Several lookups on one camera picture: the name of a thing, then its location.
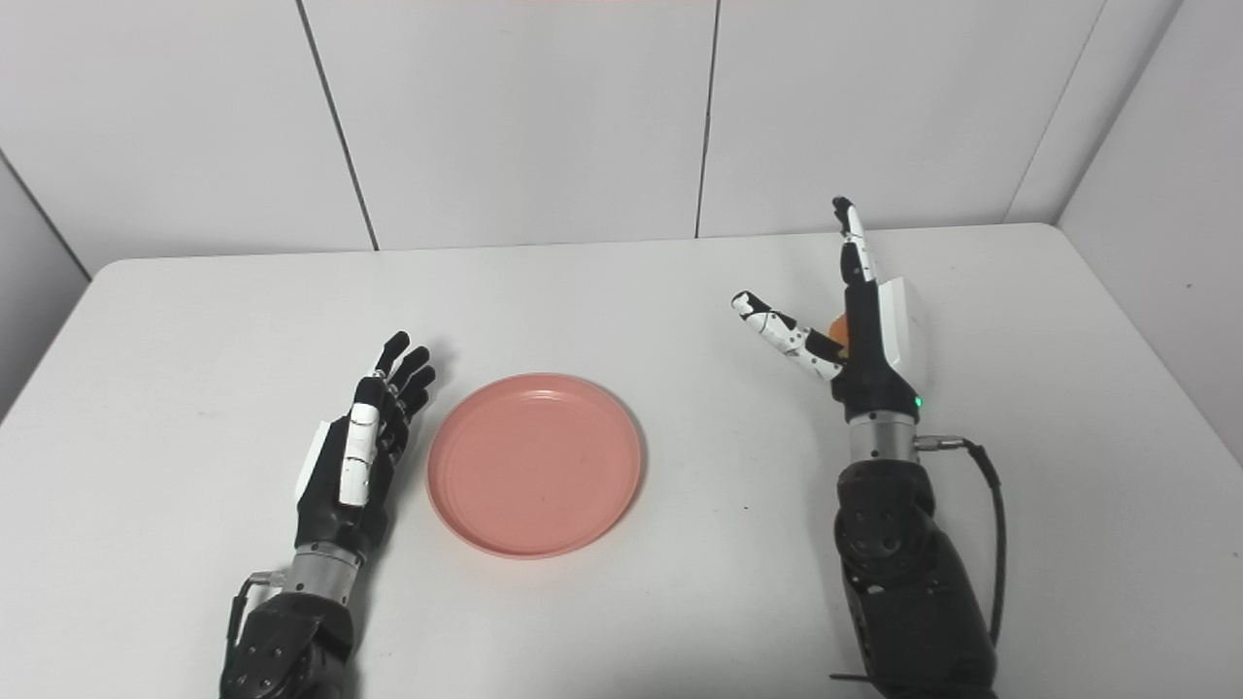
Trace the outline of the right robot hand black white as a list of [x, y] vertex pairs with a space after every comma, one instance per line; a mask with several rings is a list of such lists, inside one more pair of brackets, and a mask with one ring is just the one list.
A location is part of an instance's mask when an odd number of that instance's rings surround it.
[[919, 420], [924, 398], [911, 350], [910, 296], [902, 290], [901, 279], [884, 279], [856, 204], [846, 197], [835, 197], [833, 211], [842, 228], [839, 267], [844, 301], [835, 335], [799, 323], [750, 290], [736, 294], [728, 305], [791, 363], [825, 381], [846, 420], [879, 412]]

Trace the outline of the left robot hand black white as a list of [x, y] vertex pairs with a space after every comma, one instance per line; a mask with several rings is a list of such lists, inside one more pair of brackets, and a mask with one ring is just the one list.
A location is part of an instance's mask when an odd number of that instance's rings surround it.
[[295, 546], [329, 544], [368, 558], [385, 542], [392, 479], [435, 378], [426, 346], [413, 345], [405, 331], [387, 340], [346, 414], [329, 420], [312, 448], [314, 464], [296, 504]]

